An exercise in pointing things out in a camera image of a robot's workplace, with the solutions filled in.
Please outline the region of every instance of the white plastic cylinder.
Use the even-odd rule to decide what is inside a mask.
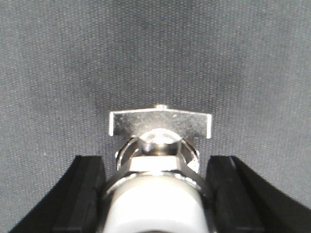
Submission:
[[[117,188],[103,233],[208,233],[198,192],[173,177],[136,177]]]

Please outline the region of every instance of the chrome fitting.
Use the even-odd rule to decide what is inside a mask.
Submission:
[[[207,199],[211,193],[199,170],[195,137],[211,137],[211,114],[154,108],[110,112],[109,134],[128,138],[116,153],[117,172],[108,181],[104,197],[137,176],[170,176],[183,180]]]

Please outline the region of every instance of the shiny metal surface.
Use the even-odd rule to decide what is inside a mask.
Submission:
[[[194,137],[211,138],[212,115],[170,109],[158,104],[154,108],[110,112],[109,134],[140,137],[153,129],[163,128],[192,141]]]
[[[128,160],[107,182],[104,198],[128,180],[137,176],[170,176],[182,180],[198,190],[207,200],[211,192],[205,180],[191,170],[184,160],[174,155],[139,156]]]
[[[138,138],[138,145],[145,155],[177,155],[181,149],[181,137],[173,131],[156,128]]]
[[[116,154],[117,170],[129,159],[138,156],[144,156],[144,153],[139,147],[138,138],[132,138]],[[197,173],[199,171],[198,151],[185,140],[181,140],[180,151],[176,156],[184,160],[187,166],[194,172]]]

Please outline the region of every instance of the gray fabric background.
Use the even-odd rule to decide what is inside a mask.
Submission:
[[[198,140],[311,207],[311,1],[0,1],[0,232],[77,154],[118,140],[109,110],[214,114]]]

